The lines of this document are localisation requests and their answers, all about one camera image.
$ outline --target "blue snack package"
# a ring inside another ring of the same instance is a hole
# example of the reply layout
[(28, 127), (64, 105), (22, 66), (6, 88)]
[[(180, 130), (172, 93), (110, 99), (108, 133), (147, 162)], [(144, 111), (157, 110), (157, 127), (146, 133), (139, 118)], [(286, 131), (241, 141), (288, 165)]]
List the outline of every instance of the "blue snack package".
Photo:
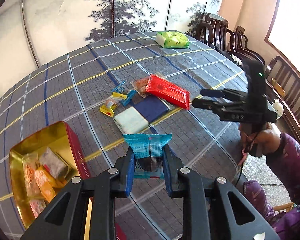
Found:
[(136, 166), (135, 179), (163, 179), (162, 147), (172, 138), (172, 134), (123, 134), (124, 140), (133, 150)]
[(111, 92), (116, 92), (116, 93), (123, 94), (123, 95), (127, 96), (126, 99), (121, 100), (121, 104), (123, 106), (127, 106), (128, 103), (130, 102), (131, 98), (137, 93), (135, 90), (129, 90), (129, 89), (127, 89), (124, 86), (125, 83), (126, 82), (123, 81), (117, 87), (115, 87), (114, 89), (111, 90)]

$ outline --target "person's arm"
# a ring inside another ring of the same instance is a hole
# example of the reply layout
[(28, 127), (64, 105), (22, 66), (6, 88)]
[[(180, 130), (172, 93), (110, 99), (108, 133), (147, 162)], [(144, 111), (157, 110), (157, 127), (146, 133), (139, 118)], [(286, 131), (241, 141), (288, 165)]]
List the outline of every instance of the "person's arm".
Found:
[(239, 131), (240, 131), (240, 138), (241, 138), (241, 144), (242, 147), (245, 148), (247, 145), (247, 135), (242, 131), (242, 125), (239, 125)]
[(288, 134), (278, 135), (270, 127), (261, 131), (254, 140), (261, 144), (267, 156), (266, 164), (283, 183), (290, 199), (300, 204), (300, 145)]

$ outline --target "floor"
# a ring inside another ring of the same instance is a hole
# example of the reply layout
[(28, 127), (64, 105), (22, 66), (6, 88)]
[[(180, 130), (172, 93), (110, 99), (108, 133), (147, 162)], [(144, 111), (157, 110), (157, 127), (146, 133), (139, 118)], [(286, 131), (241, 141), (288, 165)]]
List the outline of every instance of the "floor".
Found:
[[(291, 134), (288, 125), (285, 123), (283, 118), (280, 118), (276, 126), (281, 133)], [(255, 179), (259, 184), (281, 184), (282, 182), (277, 178), (277, 176), (270, 170), (266, 165), (266, 157), (256, 158), (253, 156), (248, 156), (247, 161), (243, 167), (243, 174), (248, 180)], [(278, 206), (290, 202), (289, 194), (285, 187), (282, 185), (276, 186), (262, 186), (268, 202), (272, 206)]]

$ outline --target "person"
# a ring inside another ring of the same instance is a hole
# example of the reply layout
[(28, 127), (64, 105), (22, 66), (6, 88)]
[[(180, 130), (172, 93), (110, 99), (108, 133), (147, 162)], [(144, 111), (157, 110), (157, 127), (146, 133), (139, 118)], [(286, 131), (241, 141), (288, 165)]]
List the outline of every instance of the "person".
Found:
[(255, 180), (243, 184), (243, 195), (277, 232), (281, 240), (300, 239), (300, 145), (290, 135), (277, 134), (271, 123), (266, 129), (247, 136), (239, 126), (243, 148), (256, 143), (262, 146), (266, 164), (283, 183), (291, 201), (297, 206), (289, 212), (275, 214), (265, 192)]

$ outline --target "metal screw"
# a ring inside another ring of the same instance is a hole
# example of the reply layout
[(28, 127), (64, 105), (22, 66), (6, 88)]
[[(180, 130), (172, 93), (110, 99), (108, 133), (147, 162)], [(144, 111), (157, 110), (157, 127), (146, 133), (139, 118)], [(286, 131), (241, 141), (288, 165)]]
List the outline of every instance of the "metal screw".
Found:
[(80, 181), (81, 181), (81, 178), (78, 177), (78, 176), (75, 176), (75, 177), (73, 177), (73, 178), (71, 179), (71, 182), (72, 182), (73, 184), (77, 184), (77, 183), (79, 183)]
[(182, 168), (180, 169), (180, 171), (181, 171), (181, 173), (183, 173), (183, 174), (188, 174), (188, 173), (190, 173), (190, 169), (187, 168), (187, 167), (182, 167)]
[(116, 174), (116, 173), (118, 172), (118, 169), (117, 169), (117, 168), (110, 168), (110, 169), (108, 170), (108, 172), (109, 172), (110, 174)]
[(217, 182), (219, 182), (220, 184), (225, 184), (227, 182), (227, 180), (224, 177), (219, 177), (219, 178), (217, 178)]

